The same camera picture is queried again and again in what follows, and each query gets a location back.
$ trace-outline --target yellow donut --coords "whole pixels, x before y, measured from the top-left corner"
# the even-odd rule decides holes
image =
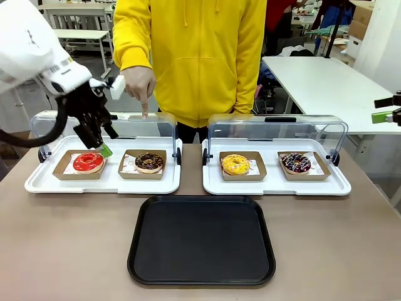
[[[244,156],[240,155],[228,155],[221,161],[221,167],[223,171],[232,176],[241,176],[247,174],[249,171],[249,161]]]

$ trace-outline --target white box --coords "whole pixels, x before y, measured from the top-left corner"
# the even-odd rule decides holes
[[[354,36],[350,36],[350,41],[348,42],[348,46],[346,47],[346,53],[356,59],[359,53],[359,49],[361,48],[362,40],[357,39]]]

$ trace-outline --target black pole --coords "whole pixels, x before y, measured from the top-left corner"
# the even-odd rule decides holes
[[[331,34],[330,42],[328,43],[327,51],[325,58],[330,58],[331,49],[334,45],[334,40],[336,39],[338,28],[340,27],[341,21],[344,17],[345,6],[348,0],[344,0],[343,3],[340,5],[340,12],[338,13],[336,24],[334,25],[333,33]]]

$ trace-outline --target black pants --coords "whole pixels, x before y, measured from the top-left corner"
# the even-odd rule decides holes
[[[291,37],[292,19],[292,12],[284,13],[274,31],[270,31],[266,28],[264,32],[264,40],[266,43],[266,52],[264,54],[265,56],[279,54],[277,53],[278,39],[289,39]]]
[[[158,124],[159,132],[161,137],[171,137],[171,127],[167,124]],[[178,138],[182,140],[182,143],[194,143],[196,133],[199,134],[199,141],[202,143],[203,140],[207,139],[207,133],[209,132],[207,127],[189,127],[188,125],[177,122],[176,133]]]

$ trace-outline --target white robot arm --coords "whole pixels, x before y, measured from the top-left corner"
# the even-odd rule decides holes
[[[29,0],[0,0],[0,36],[0,93],[33,78],[58,104],[56,125],[48,135],[21,140],[0,130],[0,140],[22,147],[47,144],[62,133],[67,117],[72,116],[80,121],[75,132],[87,148],[100,149],[107,156],[100,127],[111,138],[118,135],[104,106],[103,89],[109,88],[112,96],[119,98],[124,78],[107,82],[92,78],[90,71],[61,47],[51,26]]]

